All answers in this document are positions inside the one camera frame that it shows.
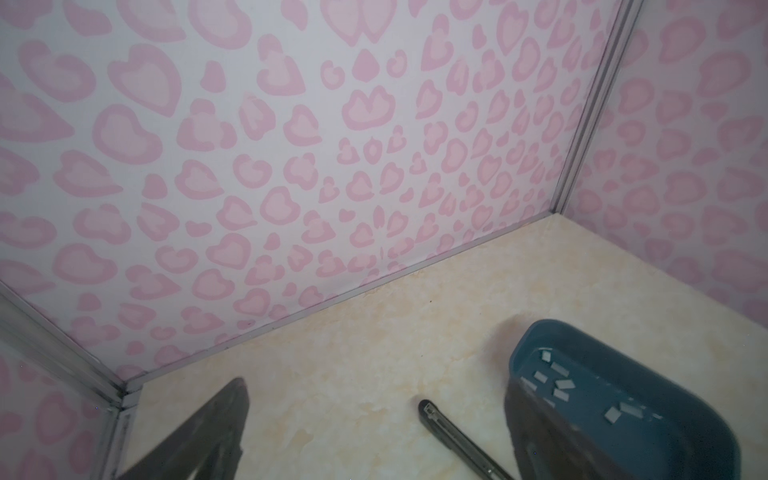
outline white fragment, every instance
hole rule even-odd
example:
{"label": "white fragment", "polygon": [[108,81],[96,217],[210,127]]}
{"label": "white fragment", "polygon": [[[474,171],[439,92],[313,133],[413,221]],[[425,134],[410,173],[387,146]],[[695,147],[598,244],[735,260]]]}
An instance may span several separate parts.
{"label": "white fragment", "polygon": [[533,383],[531,380],[526,379],[525,377],[522,377],[521,380],[523,381],[523,385],[527,386],[531,391],[535,392],[538,388],[535,383]]}
{"label": "white fragment", "polygon": [[633,407],[632,405],[629,405],[624,402],[619,402],[619,409],[621,409],[622,412],[627,413],[628,415],[632,415],[633,417],[638,417],[639,419],[643,418],[643,411],[640,410],[638,407]]}
{"label": "white fragment", "polygon": [[571,374],[568,371],[568,369],[566,369],[563,365],[560,365],[557,362],[552,362],[552,367],[550,367],[550,368],[552,368],[555,372],[559,373],[562,376],[568,376],[568,375]]}
{"label": "white fragment", "polygon": [[544,373],[536,370],[536,373],[533,374],[533,378],[537,379],[541,383],[546,383],[549,377],[547,377]]}
{"label": "white fragment", "polygon": [[608,420],[612,425],[616,423],[620,416],[621,412],[616,410],[614,407],[610,407],[605,415],[603,415],[603,417],[605,417],[605,419]]}
{"label": "white fragment", "polygon": [[554,384],[560,389],[560,390],[568,390],[568,389],[575,389],[576,384],[573,380],[555,380]]}
{"label": "white fragment", "polygon": [[554,389],[554,391],[552,392],[552,395],[554,395],[556,399],[560,399],[563,402],[567,402],[568,397],[570,397],[570,395],[568,395],[566,392],[563,392],[560,389]]}

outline metal edge strip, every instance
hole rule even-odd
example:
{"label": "metal edge strip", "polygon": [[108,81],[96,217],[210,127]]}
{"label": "metal edge strip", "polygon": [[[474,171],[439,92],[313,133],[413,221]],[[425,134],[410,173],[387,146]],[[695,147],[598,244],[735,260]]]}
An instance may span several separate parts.
{"label": "metal edge strip", "polygon": [[11,348],[86,398],[120,406],[124,382],[2,282],[0,333]]}
{"label": "metal edge strip", "polygon": [[107,437],[108,441],[100,450],[100,456],[96,457],[98,468],[94,468],[91,473],[91,480],[114,480],[120,475],[125,460],[125,447],[136,419],[139,392],[140,390],[137,390],[133,400],[126,402],[124,408],[116,415],[114,428]]}
{"label": "metal edge strip", "polygon": [[589,151],[600,116],[621,69],[621,60],[632,38],[632,32],[640,16],[643,3],[644,0],[623,0],[616,14],[616,21],[611,29],[603,57],[587,96],[587,107],[581,113],[571,147],[568,149],[565,166],[552,197],[550,208],[554,214],[564,213],[568,201],[571,199],[576,178],[581,171],[581,165]]}
{"label": "metal edge strip", "polygon": [[523,227],[525,225],[528,225],[529,223],[533,223],[537,220],[541,220],[543,218],[549,217],[551,215],[551,212],[544,211],[539,214],[534,215],[531,218],[528,218],[527,220],[524,220],[522,222],[517,222],[513,225],[510,225],[509,227],[503,228],[501,230],[497,230],[493,233],[490,233],[488,235],[485,235],[484,237],[479,237],[474,239],[473,241],[469,243],[465,243],[459,247],[456,247],[452,250],[449,250],[447,252],[441,253],[439,255],[436,255],[432,258],[428,258],[427,260],[423,260],[422,262],[416,263],[414,265],[411,265],[409,267],[404,268],[403,270],[400,270],[399,272],[392,273],[391,275],[383,276],[382,278],[375,280],[371,283],[368,283],[363,286],[358,286],[355,289],[350,290],[349,292],[342,293],[341,295],[335,296],[330,300],[326,300],[325,302],[318,303],[315,306],[311,306],[310,308],[301,310],[299,312],[294,313],[293,315],[289,315],[284,319],[277,320],[272,323],[268,323],[267,325],[261,326],[259,328],[253,329],[249,331],[248,333],[244,333],[241,336],[238,336],[237,338],[234,338],[232,340],[228,340],[224,343],[220,343],[219,345],[212,346],[209,349],[203,350],[202,352],[194,353],[193,355],[190,355],[186,358],[183,358],[181,360],[178,360],[177,362],[169,363],[166,366],[162,366],[159,369],[152,370],[151,372],[147,372],[140,376],[135,376],[132,379],[129,379],[127,382],[126,390],[129,392],[133,392],[137,389],[139,389],[143,384],[146,382],[149,382],[150,380],[156,379],[158,377],[161,377],[165,375],[166,373],[173,372],[174,370],[178,370],[182,367],[185,367],[187,365],[190,365],[191,363],[195,363],[199,360],[202,360],[204,358],[207,358],[209,356],[212,356],[216,353],[223,352],[226,349],[230,349],[233,346],[240,345],[243,342],[247,342],[248,340],[255,338],[259,335],[263,335],[264,333],[271,332],[274,329],[280,328],[281,326],[285,326],[289,323],[295,322],[298,319],[302,319],[306,316],[312,315],[315,312],[319,312],[320,310],[324,310],[330,306],[336,305],[337,303],[343,302],[344,300],[350,299],[354,296],[358,296],[361,293],[365,293],[369,290],[373,290],[378,286],[381,286],[385,283],[389,283],[393,280],[397,280],[401,276],[408,275],[410,273],[414,273],[415,271],[421,270],[422,268],[428,267],[434,263],[439,262],[440,260],[444,260],[449,257],[453,257],[454,255],[464,252],[466,250],[469,250],[470,248],[476,247],[482,243],[488,242],[490,240],[493,240],[497,237],[500,237],[501,235],[504,235],[506,233],[512,232],[513,230],[517,230],[520,227]]}

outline marble floor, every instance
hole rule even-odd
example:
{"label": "marble floor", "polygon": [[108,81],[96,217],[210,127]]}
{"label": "marble floor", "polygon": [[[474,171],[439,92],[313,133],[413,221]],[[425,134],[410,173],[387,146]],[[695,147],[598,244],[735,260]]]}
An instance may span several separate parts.
{"label": "marble floor", "polygon": [[559,215],[150,381],[125,465],[242,376],[238,480],[476,478],[419,423],[421,398],[518,475],[507,362],[540,318],[696,393],[736,434],[742,478],[765,478],[768,330]]}

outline blue plastic tray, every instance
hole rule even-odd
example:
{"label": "blue plastic tray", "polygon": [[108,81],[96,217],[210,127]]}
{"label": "blue plastic tray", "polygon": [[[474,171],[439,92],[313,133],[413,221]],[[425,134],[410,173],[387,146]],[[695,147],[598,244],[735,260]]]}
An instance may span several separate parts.
{"label": "blue plastic tray", "polygon": [[[575,389],[567,402],[555,398],[554,381],[565,379],[541,359],[541,351],[569,371]],[[539,371],[548,377],[534,378]],[[559,320],[539,320],[509,360],[511,376],[527,379],[535,394],[554,403],[570,423],[589,435],[638,480],[737,480],[740,452],[723,419],[702,400],[610,346]],[[642,419],[622,413],[611,424],[604,414],[623,402]]]}

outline pink heart pattern wallpaper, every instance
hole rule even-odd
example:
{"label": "pink heart pattern wallpaper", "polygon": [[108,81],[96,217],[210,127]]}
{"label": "pink heart pattern wallpaper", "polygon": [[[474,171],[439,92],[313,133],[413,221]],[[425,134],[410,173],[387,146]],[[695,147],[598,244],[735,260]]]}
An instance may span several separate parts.
{"label": "pink heart pattern wallpaper", "polygon": [[768,2],[646,2],[566,214],[768,326]]}
{"label": "pink heart pattern wallpaper", "polygon": [[0,478],[87,480],[105,419],[0,343]]}
{"label": "pink heart pattern wallpaper", "polygon": [[547,210],[613,1],[0,2],[0,280],[127,379]]}

